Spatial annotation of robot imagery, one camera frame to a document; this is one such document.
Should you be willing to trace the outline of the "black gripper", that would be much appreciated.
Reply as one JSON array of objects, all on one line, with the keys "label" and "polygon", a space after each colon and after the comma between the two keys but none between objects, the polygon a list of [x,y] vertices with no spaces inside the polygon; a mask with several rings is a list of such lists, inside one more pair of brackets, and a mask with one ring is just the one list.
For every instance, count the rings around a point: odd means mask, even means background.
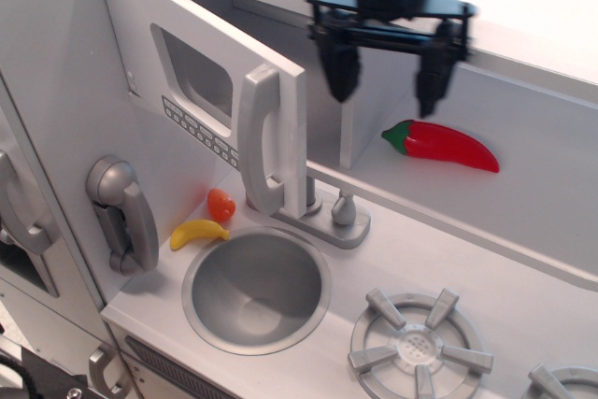
[{"label": "black gripper", "polygon": [[332,97],[344,103],[359,85],[358,48],[416,53],[419,115],[434,113],[445,97],[453,67],[469,53],[469,20],[476,14],[459,0],[307,0],[310,38]]}]

